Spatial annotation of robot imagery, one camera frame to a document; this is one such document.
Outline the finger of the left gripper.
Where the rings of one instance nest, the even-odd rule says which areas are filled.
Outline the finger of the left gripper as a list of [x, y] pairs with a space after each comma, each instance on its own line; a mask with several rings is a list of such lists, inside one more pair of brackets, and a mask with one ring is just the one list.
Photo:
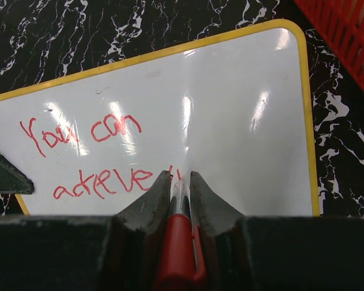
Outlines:
[[34, 183], [0, 154], [0, 194], [31, 195]]

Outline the yellow framed whiteboard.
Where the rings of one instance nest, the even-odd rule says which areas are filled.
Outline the yellow framed whiteboard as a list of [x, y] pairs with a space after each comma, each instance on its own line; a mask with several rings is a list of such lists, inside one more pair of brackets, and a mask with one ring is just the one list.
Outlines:
[[306, 39], [275, 19], [0, 94], [31, 215], [111, 215], [198, 172], [245, 215], [317, 216]]

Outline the red capped marker pen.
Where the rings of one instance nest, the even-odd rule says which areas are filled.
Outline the red capped marker pen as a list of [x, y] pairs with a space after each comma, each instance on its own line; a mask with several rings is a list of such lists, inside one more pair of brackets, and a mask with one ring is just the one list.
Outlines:
[[172, 188], [152, 289], [209, 289], [200, 228], [192, 224], [188, 189], [181, 179]]

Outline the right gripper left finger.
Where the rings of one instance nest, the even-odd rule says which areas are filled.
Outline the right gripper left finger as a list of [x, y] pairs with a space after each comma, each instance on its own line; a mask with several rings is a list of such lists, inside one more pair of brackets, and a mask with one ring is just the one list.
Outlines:
[[111, 217], [98, 290], [150, 290], [170, 205], [171, 174]]

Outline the red plastic shopping basket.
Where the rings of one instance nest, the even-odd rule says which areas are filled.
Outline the red plastic shopping basket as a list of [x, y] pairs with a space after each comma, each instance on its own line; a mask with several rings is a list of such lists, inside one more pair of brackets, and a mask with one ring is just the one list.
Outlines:
[[364, 93], [364, 1], [295, 1]]

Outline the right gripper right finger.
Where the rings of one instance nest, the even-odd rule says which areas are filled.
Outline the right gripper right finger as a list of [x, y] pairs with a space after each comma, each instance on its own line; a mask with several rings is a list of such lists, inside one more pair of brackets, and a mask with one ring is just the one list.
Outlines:
[[218, 196], [195, 171], [190, 204], [198, 219], [209, 283], [213, 290], [257, 290], [247, 217]]

